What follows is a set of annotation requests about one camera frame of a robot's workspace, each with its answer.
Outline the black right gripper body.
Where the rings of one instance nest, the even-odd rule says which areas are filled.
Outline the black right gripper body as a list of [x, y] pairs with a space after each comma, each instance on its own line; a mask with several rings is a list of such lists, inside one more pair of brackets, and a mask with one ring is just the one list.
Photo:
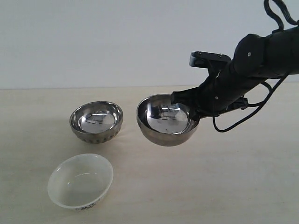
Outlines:
[[199, 85], [199, 105], [203, 117], [240, 108], [235, 105], [239, 98], [263, 82], [262, 77], [248, 77], [236, 72], [234, 60], [223, 69], [208, 69], [208, 77]]

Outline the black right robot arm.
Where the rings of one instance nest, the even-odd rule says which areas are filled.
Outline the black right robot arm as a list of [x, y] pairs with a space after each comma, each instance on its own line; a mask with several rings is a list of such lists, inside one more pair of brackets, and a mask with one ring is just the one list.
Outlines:
[[248, 101], [244, 95], [257, 85], [299, 73], [299, 28], [266, 37], [248, 34], [237, 44], [233, 58], [194, 51], [189, 65], [206, 68], [208, 77], [198, 87], [174, 91], [172, 104], [183, 104], [199, 117], [245, 109]]

